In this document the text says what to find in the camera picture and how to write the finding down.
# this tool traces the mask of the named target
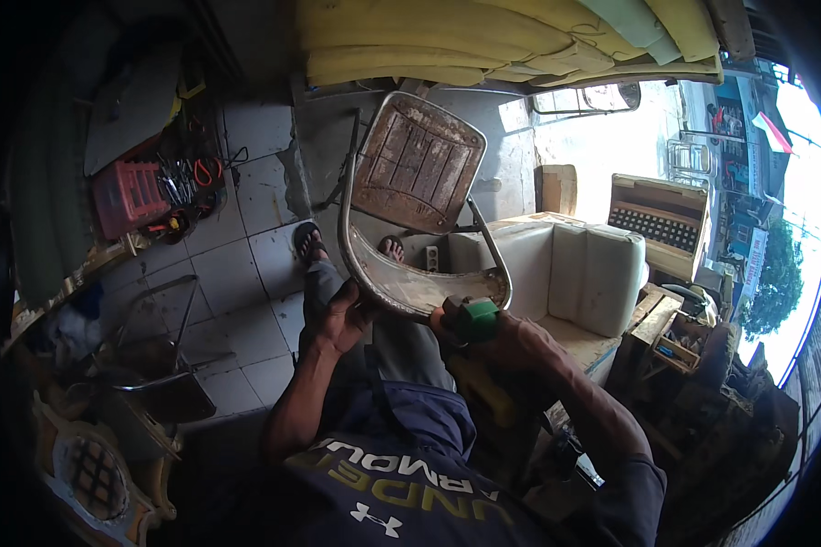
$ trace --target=sky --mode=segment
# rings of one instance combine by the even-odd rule
[[[777,107],[790,130],[821,144],[821,113],[804,89],[780,84]],[[793,232],[803,250],[800,266],[803,293],[797,309],[776,332],[754,342],[746,342],[743,338],[739,344],[739,356],[747,364],[754,355],[757,342],[764,342],[769,372],[775,382],[790,366],[803,338],[806,323],[817,305],[816,293],[821,279],[821,148],[795,135],[789,135],[789,138],[794,155],[790,157],[785,173],[783,218],[798,226]]]

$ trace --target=foot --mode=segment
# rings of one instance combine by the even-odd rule
[[[397,263],[405,261],[405,250],[391,239],[383,238],[380,245],[377,246],[377,250]]]
[[[307,235],[304,242],[301,243],[301,256],[305,257],[307,263],[317,260],[328,260],[328,253],[323,248],[311,248],[312,243],[322,243],[322,237],[319,235],[319,230],[313,230]]]

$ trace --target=under armour logo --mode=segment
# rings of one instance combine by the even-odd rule
[[[383,519],[377,518],[376,516],[369,515],[368,510],[371,509],[369,506],[365,505],[364,503],[356,502],[356,509],[355,511],[350,511],[350,516],[355,520],[361,522],[363,518],[367,518],[372,522],[376,522],[383,526],[386,529],[385,534],[389,537],[398,537],[398,532],[395,531],[396,528],[402,525],[402,522],[399,521],[394,516],[390,517],[389,522],[385,522]]]

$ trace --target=white sofa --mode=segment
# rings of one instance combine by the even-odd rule
[[[647,281],[644,238],[559,213],[488,227],[514,288],[509,311],[546,328],[585,369],[613,354]],[[493,267],[481,234],[448,241],[453,273]]]

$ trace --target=navy t-shirt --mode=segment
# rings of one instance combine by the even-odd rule
[[[462,397],[384,382],[403,444],[371,393],[342,403],[338,427],[283,465],[263,466],[221,496],[195,539],[290,545],[653,545],[665,476],[627,459],[592,505],[548,524],[465,461],[474,439]]]

